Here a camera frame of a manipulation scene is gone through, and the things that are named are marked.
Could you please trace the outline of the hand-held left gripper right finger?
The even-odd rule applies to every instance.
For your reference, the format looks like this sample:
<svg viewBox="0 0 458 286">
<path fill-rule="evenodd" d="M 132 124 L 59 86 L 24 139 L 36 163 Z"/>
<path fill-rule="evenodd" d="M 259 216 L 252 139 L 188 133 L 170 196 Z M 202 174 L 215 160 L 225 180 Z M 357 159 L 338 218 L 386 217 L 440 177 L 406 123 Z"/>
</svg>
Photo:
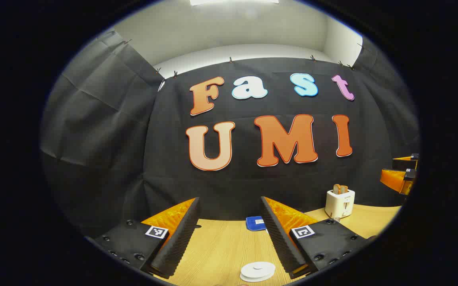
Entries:
<svg viewBox="0 0 458 286">
<path fill-rule="evenodd" d="M 372 241 L 332 218 L 318 221 L 273 199 L 260 200 L 265 227 L 291 279 L 338 264 Z"/>
</svg>

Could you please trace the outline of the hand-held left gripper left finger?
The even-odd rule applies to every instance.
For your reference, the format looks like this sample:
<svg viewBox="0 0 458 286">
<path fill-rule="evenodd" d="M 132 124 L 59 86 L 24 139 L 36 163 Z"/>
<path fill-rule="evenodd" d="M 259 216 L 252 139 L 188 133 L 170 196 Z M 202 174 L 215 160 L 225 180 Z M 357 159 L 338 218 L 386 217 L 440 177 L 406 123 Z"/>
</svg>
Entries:
<svg viewBox="0 0 458 286">
<path fill-rule="evenodd" d="M 143 221 L 128 219 L 94 239 L 100 250 L 138 271 L 174 275 L 200 217 L 195 197 Z"/>
</svg>

